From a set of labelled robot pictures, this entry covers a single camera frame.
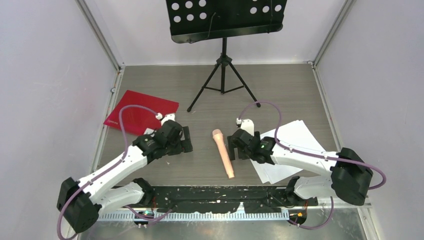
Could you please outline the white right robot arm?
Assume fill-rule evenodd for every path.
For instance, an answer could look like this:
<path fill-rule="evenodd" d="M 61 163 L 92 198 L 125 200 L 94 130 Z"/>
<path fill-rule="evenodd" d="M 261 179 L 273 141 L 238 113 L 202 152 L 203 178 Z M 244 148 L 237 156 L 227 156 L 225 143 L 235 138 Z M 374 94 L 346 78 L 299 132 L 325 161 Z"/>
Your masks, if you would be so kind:
<path fill-rule="evenodd" d="M 283 192 L 290 205 L 318 197 L 337 197 L 354 206 L 365 203 L 373 171 L 349 148 L 340 152 L 295 148 L 275 137 L 261 137 L 258 131 L 238 129 L 227 137 L 230 160 L 250 159 L 272 167 L 289 166 L 315 173 L 293 176 Z"/>

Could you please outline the red plastic folder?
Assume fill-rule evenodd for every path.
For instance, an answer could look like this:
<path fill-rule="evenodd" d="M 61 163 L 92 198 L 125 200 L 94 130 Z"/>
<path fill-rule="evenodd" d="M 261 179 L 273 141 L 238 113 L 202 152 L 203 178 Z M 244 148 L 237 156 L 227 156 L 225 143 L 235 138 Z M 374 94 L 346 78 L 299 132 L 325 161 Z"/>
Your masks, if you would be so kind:
<path fill-rule="evenodd" d="M 150 112 L 146 109 L 130 107 L 123 111 L 122 120 L 125 132 L 136 136 L 160 128 L 161 123 L 156 118 L 157 113 L 161 113 L 163 116 L 174 114 L 179 108 L 179 103 L 176 101 L 127 90 L 103 124 L 120 130 L 119 112 L 123 107 L 129 105 L 143 106 L 153 110 L 153 112 Z"/>

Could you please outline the pink plastic cylinder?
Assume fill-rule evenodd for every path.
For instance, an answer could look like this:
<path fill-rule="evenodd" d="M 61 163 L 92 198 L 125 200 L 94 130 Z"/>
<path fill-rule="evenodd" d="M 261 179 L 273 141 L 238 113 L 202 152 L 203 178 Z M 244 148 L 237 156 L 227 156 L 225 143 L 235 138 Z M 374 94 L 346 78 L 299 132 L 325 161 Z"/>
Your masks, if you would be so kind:
<path fill-rule="evenodd" d="M 230 161 L 230 157 L 225 146 L 224 136 L 220 129 L 215 129 L 212 131 L 212 138 L 217 146 L 219 151 L 225 172 L 229 179 L 233 179 L 235 177 L 234 170 Z"/>

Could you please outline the stack of white paper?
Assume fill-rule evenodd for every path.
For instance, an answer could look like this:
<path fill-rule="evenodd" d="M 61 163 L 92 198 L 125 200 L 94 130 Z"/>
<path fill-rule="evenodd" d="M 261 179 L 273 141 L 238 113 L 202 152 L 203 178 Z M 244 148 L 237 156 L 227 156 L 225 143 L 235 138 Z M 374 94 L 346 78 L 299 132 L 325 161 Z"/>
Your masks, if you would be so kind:
<path fill-rule="evenodd" d="M 295 120 L 280 126 L 277 132 L 277 138 L 282 140 L 284 145 L 293 145 L 296 149 L 301 148 L 304 151 L 325 150 L 310 132 L 303 120 Z M 268 163 L 259 164 L 253 160 L 250 162 L 263 184 L 275 184 L 302 171 L 300 168 L 293 166 L 272 165 Z"/>

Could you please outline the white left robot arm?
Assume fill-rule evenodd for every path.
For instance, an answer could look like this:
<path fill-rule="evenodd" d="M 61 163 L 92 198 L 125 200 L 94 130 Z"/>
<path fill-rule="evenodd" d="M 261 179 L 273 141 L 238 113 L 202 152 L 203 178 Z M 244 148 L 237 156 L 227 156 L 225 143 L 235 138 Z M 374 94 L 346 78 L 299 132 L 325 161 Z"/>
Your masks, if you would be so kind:
<path fill-rule="evenodd" d="M 78 180 L 64 180 L 56 204 L 60 212 L 57 226 L 60 228 L 62 220 L 66 220 L 79 234 L 91 228 L 101 215 L 121 207 L 148 207 L 155 190 L 146 180 L 136 178 L 121 187 L 116 184 L 154 160 L 192 151 L 189 127 L 173 119 L 163 120 L 159 129 L 138 136 L 123 153 L 97 171 Z"/>

